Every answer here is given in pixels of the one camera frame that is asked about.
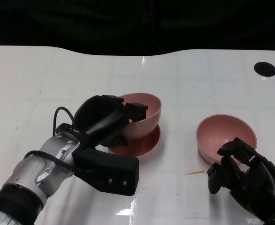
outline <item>silver robot arm segment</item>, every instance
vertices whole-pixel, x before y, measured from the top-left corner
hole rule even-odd
[[[40,151],[46,152],[59,160],[74,165],[72,152],[79,146],[69,134],[59,133],[48,139]],[[31,155],[23,159],[13,170],[4,186],[14,185],[35,194],[42,202],[37,214],[44,208],[47,199],[59,188],[61,183],[74,174],[73,171],[55,164],[41,156]],[[0,225],[22,225],[10,215],[0,211]]]

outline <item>white table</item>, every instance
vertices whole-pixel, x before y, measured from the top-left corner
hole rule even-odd
[[[98,192],[76,177],[65,180],[36,225],[245,225],[254,216],[227,189],[211,195],[209,168],[195,132],[206,116],[237,116],[254,129],[258,151],[275,164],[275,52],[188,50],[161,56],[93,56],[52,47],[0,46],[0,189],[15,165],[51,136],[53,113],[75,113],[96,94],[149,92],[162,100],[164,149],[140,166],[132,197]],[[70,122],[59,114],[60,122]]]

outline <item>black curtain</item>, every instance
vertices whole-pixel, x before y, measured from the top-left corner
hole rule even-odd
[[[275,50],[275,0],[0,0],[0,45],[100,55]]]

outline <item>pink plate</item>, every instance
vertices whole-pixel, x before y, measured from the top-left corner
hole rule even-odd
[[[240,138],[256,150],[257,139],[251,127],[237,117],[229,115],[213,115],[200,122],[196,131],[197,146],[202,156],[211,164],[221,163],[219,148]]]
[[[141,138],[151,133],[160,119],[161,100],[157,96],[148,93],[132,93],[120,97],[124,98],[124,104],[131,102],[148,106],[146,119],[134,123],[131,122],[122,134],[127,139],[133,139]]]
[[[129,139],[128,146],[109,148],[109,151],[118,155],[137,157],[140,162],[145,162],[160,149],[159,142],[160,126],[157,125],[156,128],[147,136],[139,139]]]

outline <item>black hole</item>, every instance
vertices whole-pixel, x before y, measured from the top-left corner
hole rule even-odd
[[[261,76],[271,77],[275,75],[275,66],[267,62],[258,62],[254,65],[254,70]]]

